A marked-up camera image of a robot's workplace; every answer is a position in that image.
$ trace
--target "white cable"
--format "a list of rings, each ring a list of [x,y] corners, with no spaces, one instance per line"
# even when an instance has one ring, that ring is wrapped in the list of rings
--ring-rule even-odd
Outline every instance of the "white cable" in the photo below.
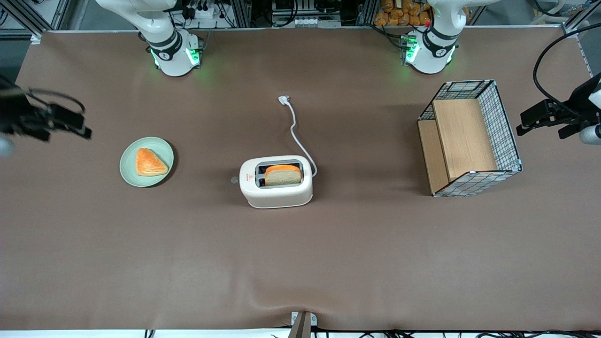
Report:
[[[317,166],[315,164],[315,161],[313,161],[313,158],[311,157],[311,155],[309,155],[307,150],[302,146],[301,142],[299,141],[299,139],[296,138],[296,135],[294,134],[294,127],[296,126],[296,114],[294,113],[294,108],[292,108],[292,105],[288,101],[289,98],[290,98],[290,96],[280,96],[278,98],[278,100],[282,105],[288,106],[288,108],[290,108],[290,112],[292,113],[292,125],[290,126],[290,133],[292,134],[292,138],[294,139],[296,144],[299,145],[300,149],[309,158],[309,161],[311,161],[311,164],[313,165],[313,169],[314,169],[313,175],[311,175],[311,176],[315,177],[315,175],[317,175]]]

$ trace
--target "black cable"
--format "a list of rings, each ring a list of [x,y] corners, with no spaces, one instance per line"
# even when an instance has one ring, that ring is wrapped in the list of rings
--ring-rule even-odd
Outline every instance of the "black cable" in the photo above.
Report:
[[[562,107],[562,109],[565,109],[566,111],[568,111],[569,113],[571,113],[575,117],[582,118],[582,119],[584,119],[584,118],[580,114],[578,114],[576,111],[570,109],[568,106],[566,106],[565,104],[563,104],[558,99],[554,98],[545,89],[543,89],[543,86],[541,86],[540,83],[538,82],[538,77],[537,77],[538,67],[539,67],[540,62],[542,61],[543,57],[545,56],[545,54],[547,54],[547,52],[553,46],[557,45],[559,42],[561,42],[562,40],[564,40],[567,37],[570,37],[572,35],[575,35],[575,34],[578,34],[578,33],[581,33],[581,32],[588,31],[589,29],[598,28],[598,27],[601,27],[601,23],[595,23],[594,25],[590,25],[590,26],[585,27],[585,28],[577,29],[575,31],[569,32],[567,34],[562,35],[561,37],[556,38],[555,41],[553,41],[551,44],[549,44],[549,46],[547,46],[543,50],[543,52],[540,54],[540,56],[536,60],[536,63],[534,64],[534,70],[532,71],[532,78],[534,80],[534,85],[536,86],[536,88],[538,88],[538,90],[540,90],[541,93],[543,93],[543,95],[545,95],[546,97],[548,97],[551,101],[555,102],[558,106]],[[526,336],[526,338],[535,338],[535,337],[537,337],[537,336],[539,336],[541,334],[542,333],[538,333],[538,334],[535,334],[535,335],[532,335],[532,336]]]
[[[227,12],[225,11],[225,7],[223,5],[223,3],[221,1],[215,1],[215,3],[217,4],[217,7],[219,8],[219,11],[224,15],[224,19],[225,21],[228,23],[228,25],[232,28],[235,28],[236,26],[234,25],[234,23],[230,20],[229,15],[227,14]]]
[[[380,33],[380,34],[384,35],[384,36],[385,36],[385,37],[388,39],[388,41],[389,41],[389,42],[390,42],[390,43],[391,43],[393,46],[395,46],[396,48],[399,48],[399,49],[401,49],[401,50],[402,50],[402,49],[407,49],[407,47],[403,47],[403,46],[399,45],[398,43],[396,43],[396,42],[395,42],[395,41],[392,39],[392,38],[401,38],[401,36],[400,36],[400,35],[396,35],[396,34],[390,34],[389,32],[386,32],[386,29],[384,29],[384,27],[382,27],[382,29],[379,29],[378,27],[376,27],[376,26],[374,26],[374,25],[372,25],[372,24],[370,24],[370,23],[362,23],[362,24],[360,24],[359,26],[367,26],[367,27],[371,27],[371,28],[372,28],[372,29],[374,29],[376,32],[378,32],[378,33]]]
[[[262,11],[263,11],[263,18],[271,27],[282,27],[282,26],[289,25],[290,23],[292,23],[292,21],[294,21],[294,19],[296,18],[296,15],[299,12],[298,0],[294,0],[294,2],[291,1],[292,6],[290,7],[290,17],[286,20],[286,22],[284,22],[282,24],[275,23],[268,16],[269,13],[273,13],[273,10],[271,8],[269,8],[270,3],[271,3],[270,0],[264,0]]]
[[[538,0],[532,0],[532,1],[534,1],[534,5],[536,6],[536,8],[537,8],[537,9],[538,9],[538,10],[539,10],[541,13],[543,13],[544,15],[548,15],[548,16],[554,16],[554,17],[560,17],[560,16],[562,16],[562,15],[561,15],[561,14],[559,14],[559,13],[551,14],[551,13],[547,12],[546,10],[542,9],[542,7],[540,6],[540,4],[538,3]]]
[[[401,38],[400,35],[396,35],[396,34],[390,34],[386,31],[384,31],[384,28],[382,27],[382,29],[378,28],[377,26],[374,26],[370,23],[362,23],[359,26],[367,26],[367,27],[371,27],[373,30],[375,30],[376,32],[380,33],[381,35],[388,35],[390,37],[395,37],[395,38]]]
[[[38,93],[41,95],[47,95],[47,96],[56,96],[56,97],[60,97],[63,98],[65,100],[69,100],[75,104],[77,104],[79,106],[79,109],[81,109],[81,114],[85,114],[85,106],[83,103],[81,103],[81,101],[77,100],[76,98],[69,96],[67,94],[63,94],[63,93],[59,93],[57,91],[53,91],[53,90],[45,90],[45,89],[40,89],[40,88],[30,88],[29,89],[29,96],[39,100],[38,98],[36,98],[33,93]]]
[[[2,10],[0,12],[0,20],[2,21],[2,22],[0,22],[0,26],[2,26],[6,22],[7,19],[8,19],[8,13],[6,11]]]
[[[416,31],[418,31],[418,32],[420,32],[420,33],[422,33],[422,34],[424,34],[425,32],[427,32],[427,30],[428,30],[428,29],[426,28],[426,30],[425,30],[425,31],[420,31],[419,29],[417,29],[417,27],[416,27],[416,26],[413,26],[412,24],[409,24],[409,26],[413,27],[413,28],[414,28]]]

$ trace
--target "power cord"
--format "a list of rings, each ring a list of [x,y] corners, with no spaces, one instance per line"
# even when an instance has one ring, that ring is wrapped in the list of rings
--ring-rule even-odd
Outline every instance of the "power cord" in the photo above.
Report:
[[[0,12],[0,26],[2,26],[6,22],[7,19],[8,19],[8,13],[4,9],[2,9],[2,11]]]
[[[391,43],[393,46],[395,46],[396,48],[399,48],[399,49],[401,49],[401,50],[402,50],[402,49],[408,49],[408,48],[406,48],[406,47],[402,47],[401,45],[399,45],[398,43],[396,43],[396,42],[393,40],[393,38],[401,38],[401,36],[400,36],[400,35],[397,35],[397,34],[390,34],[389,32],[386,32],[386,29],[384,29],[384,27],[382,27],[382,29],[379,29],[378,27],[376,27],[376,26],[374,26],[374,25],[372,25],[372,24],[370,24],[370,23],[362,23],[362,24],[360,24],[359,26],[367,26],[367,27],[371,27],[371,28],[372,28],[373,30],[375,30],[376,32],[378,32],[378,33],[380,33],[380,34],[384,35],[384,36],[385,36],[385,37],[388,39],[388,41],[389,41],[389,42],[390,42],[390,43]]]
[[[300,149],[305,153],[305,155],[307,156],[309,161],[311,161],[311,164],[313,165],[313,169],[314,169],[312,177],[315,177],[317,175],[317,166],[315,164],[315,161],[313,161],[313,158],[311,157],[311,155],[309,155],[307,150],[302,146],[299,139],[296,138],[296,134],[294,134],[294,127],[296,126],[296,114],[294,113],[294,108],[292,108],[292,105],[290,104],[290,101],[289,101],[290,96],[282,95],[282,96],[278,97],[278,100],[282,104],[282,106],[288,106],[288,108],[290,108],[290,112],[292,113],[292,125],[290,126],[290,133],[292,134],[292,138],[294,139],[296,144],[299,145]]]
[[[536,6],[536,9],[538,9],[539,12],[543,13],[544,15],[547,16],[553,16],[553,17],[560,17],[562,16],[561,13],[555,13],[555,14],[551,14],[549,12],[547,12],[546,10],[544,10],[540,4],[538,3],[538,0],[533,0],[534,1],[534,5]]]
[[[296,15],[299,12],[299,4],[298,4],[298,0],[294,0],[293,2],[291,1],[291,3],[292,3],[292,6],[290,7],[290,17],[286,20],[286,22],[280,24],[280,23],[275,23],[275,22],[271,21],[271,19],[267,15],[270,11],[273,12],[271,9],[269,9],[270,1],[264,0],[263,1],[263,9],[262,9],[263,10],[263,18],[271,27],[283,27],[283,26],[286,26],[286,25],[292,23],[292,21],[294,21],[294,19],[296,18]]]
[[[225,19],[225,21],[228,23],[228,25],[232,28],[236,28],[236,25],[234,25],[233,21],[230,19],[230,16],[227,14],[227,11],[225,10],[223,3],[221,1],[215,1],[215,4],[217,4],[219,11],[224,16],[223,19]]]
[[[593,29],[593,28],[598,28],[601,27],[601,23],[595,23],[594,25],[590,25],[588,27],[585,28],[580,28],[577,29],[575,31],[569,32],[567,34],[562,35],[561,37],[558,37],[557,39],[555,39],[555,41],[553,41],[551,44],[549,44],[549,46],[547,46],[543,52],[540,54],[540,56],[538,57],[538,59],[536,60],[536,63],[534,64],[534,70],[532,71],[532,78],[534,80],[534,85],[536,86],[536,88],[538,88],[538,90],[540,90],[541,93],[543,93],[543,95],[545,95],[546,97],[548,97],[551,101],[555,102],[558,106],[562,107],[562,109],[565,109],[566,111],[568,111],[569,113],[571,113],[572,115],[574,115],[575,117],[578,118],[583,118],[580,114],[578,114],[576,111],[570,109],[568,106],[566,106],[565,104],[563,104],[563,102],[559,101],[558,99],[556,99],[555,97],[553,97],[551,94],[549,94],[545,89],[543,89],[543,86],[540,85],[540,83],[538,82],[538,67],[540,66],[540,62],[543,60],[543,57],[545,56],[545,54],[547,54],[547,52],[555,45],[557,45],[559,42],[561,42],[562,40],[564,40],[567,37],[570,37],[572,35],[581,33],[581,32],[585,32],[588,31],[589,29]],[[536,335],[532,335],[532,336],[528,336],[526,338],[535,338],[540,334],[536,334]]]

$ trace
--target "plate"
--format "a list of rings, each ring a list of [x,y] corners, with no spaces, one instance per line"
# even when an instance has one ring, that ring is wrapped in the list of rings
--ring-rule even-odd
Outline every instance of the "plate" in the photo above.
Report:
[[[169,168],[167,173],[158,176],[139,176],[136,172],[136,153],[140,148],[148,148],[152,150],[158,158]],[[137,186],[151,186],[162,181],[173,167],[173,149],[167,141],[158,137],[145,137],[130,144],[129,147],[121,155],[119,162],[119,171],[125,182]]]

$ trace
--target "wooden panel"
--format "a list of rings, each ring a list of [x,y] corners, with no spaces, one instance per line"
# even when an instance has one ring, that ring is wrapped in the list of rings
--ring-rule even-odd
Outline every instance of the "wooden panel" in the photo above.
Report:
[[[449,181],[472,170],[496,170],[478,100],[435,100],[433,106]]]
[[[449,184],[447,177],[447,166],[442,154],[441,139],[438,136],[438,128],[434,120],[417,121],[421,147],[426,160],[426,170],[430,191],[432,194]]]

